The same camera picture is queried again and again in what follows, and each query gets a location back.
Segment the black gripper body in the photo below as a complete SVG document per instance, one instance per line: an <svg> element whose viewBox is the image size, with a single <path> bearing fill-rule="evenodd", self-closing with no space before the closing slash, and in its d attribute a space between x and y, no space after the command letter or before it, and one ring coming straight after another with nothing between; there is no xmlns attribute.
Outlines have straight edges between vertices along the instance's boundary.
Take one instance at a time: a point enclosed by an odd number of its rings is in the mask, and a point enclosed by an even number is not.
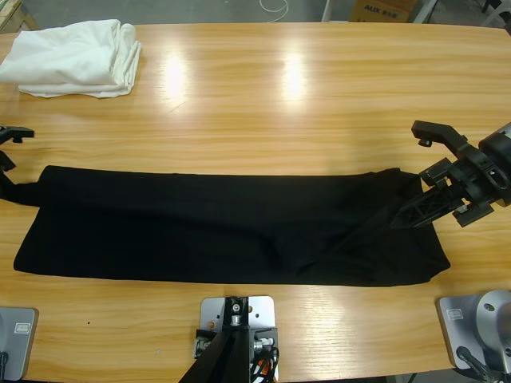
<svg viewBox="0 0 511 383"><path fill-rule="evenodd" d="M11 199L15 192L15 183L6 173L15 167L14 162L3 151L0 151L0 187L1 199Z"/></svg>
<svg viewBox="0 0 511 383"><path fill-rule="evenodd" d="M495 203L502 207L510 205L509 139L484 139L477 147L466 139L419 141L422 146L432 143L445 145L456 160L440 160L420 176L430 190L446 191L460 197L460 207L449 213L459 226L466 227L486 217L493 212Z"/></svg>

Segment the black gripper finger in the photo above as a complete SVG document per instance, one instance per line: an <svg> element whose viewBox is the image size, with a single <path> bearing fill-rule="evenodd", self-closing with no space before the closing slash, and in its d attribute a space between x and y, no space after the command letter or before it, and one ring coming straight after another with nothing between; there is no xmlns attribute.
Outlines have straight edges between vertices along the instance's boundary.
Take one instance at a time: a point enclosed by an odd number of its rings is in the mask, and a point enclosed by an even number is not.
<svg viewBox="0 0 511 383"><path fill-rule="evenodd" d="M390 222L395 229L422 227L460 207L460 197L429 190L404 203Z"/></svg>
<svg viewBox="0 0 511 383"><path fill-rule="evenodd" d="M40 207L41 194L39 183L6 184L6 201L24 206Z"/></svg>

